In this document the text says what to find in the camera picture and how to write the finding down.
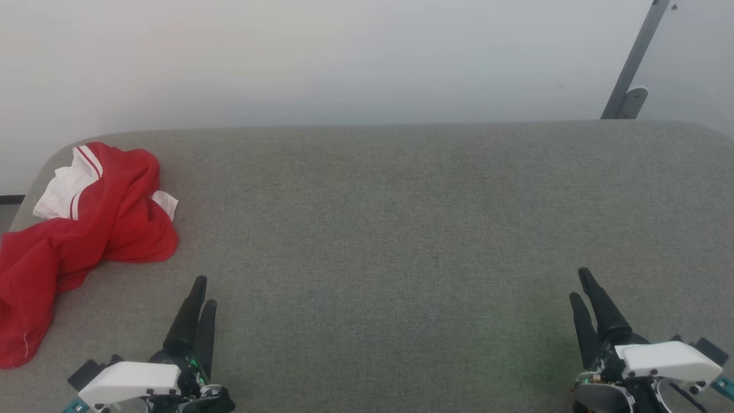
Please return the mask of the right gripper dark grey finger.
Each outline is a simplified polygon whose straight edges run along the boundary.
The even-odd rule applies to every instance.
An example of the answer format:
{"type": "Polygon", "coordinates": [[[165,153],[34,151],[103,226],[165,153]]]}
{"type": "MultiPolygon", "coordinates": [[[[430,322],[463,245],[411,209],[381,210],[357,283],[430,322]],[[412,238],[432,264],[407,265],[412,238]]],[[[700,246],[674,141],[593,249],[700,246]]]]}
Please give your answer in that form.
{"type": "Polygon", "coordinates": [[[582,364],[585,371],[595,371],[599,366],[600,344],[591,320],[591,314],[579,293],[570,293],[569,301],[571,302],[572,317],[582,364]]]}
{"type": "Polygon", "coordinates": [[[599,340],[611,345],[629,342],[633,335],[632,327],[613,303],[610,295],[599,285],[587,267],[581,267],[577,273],[596,317],[599,340]]]}

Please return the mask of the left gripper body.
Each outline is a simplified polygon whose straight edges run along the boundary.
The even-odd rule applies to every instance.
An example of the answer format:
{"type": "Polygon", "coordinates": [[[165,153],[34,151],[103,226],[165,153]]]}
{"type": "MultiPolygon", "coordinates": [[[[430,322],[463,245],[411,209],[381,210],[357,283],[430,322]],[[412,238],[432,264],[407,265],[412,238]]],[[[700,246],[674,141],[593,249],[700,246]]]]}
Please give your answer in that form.
{"type": "Polygon", "coordinates": [[[149,396],[150,412],[234,412],[236,403],[231,399],[228,389],[213,384],[213,351],[205,350],[204,355],[189,353],[185,356],[172,356],[160,350],[150,363],[173,364],[181,373],[177,378],[179,393],[172,389],[163,395],[149,396]]]}

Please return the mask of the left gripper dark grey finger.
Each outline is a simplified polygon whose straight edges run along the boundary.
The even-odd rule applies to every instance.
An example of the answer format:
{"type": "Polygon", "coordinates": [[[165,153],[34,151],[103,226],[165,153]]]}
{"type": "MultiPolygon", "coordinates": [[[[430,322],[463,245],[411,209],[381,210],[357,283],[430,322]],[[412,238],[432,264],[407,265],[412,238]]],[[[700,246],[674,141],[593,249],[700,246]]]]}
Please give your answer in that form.
{"type": "Polygon", "coordinates": [[[184,299],[174,322],[163,341],[163,350],[170,353],[192,351],[197,337],[200,310],[204,305],[207,277],[196,277],[189,295],[184,299]]]}
{"type": "Polygon", "coordinates": [[[208,380],[212,378],[216,317],[217,301],[210,299],[200,313],[194,342],[195,360],[208,380]]]}

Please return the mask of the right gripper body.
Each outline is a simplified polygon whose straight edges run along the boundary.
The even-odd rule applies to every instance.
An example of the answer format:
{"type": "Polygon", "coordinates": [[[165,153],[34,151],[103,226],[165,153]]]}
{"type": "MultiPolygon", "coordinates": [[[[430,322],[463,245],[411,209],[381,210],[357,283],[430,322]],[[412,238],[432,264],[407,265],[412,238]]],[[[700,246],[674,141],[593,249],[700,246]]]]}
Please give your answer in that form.
{"type": "Polygon", "coordinates": [[[629,376],[613,345],[599,341],[598,369],[582,371],[574,382],[573,412],[668,412],[659,380],[629,376]]]}

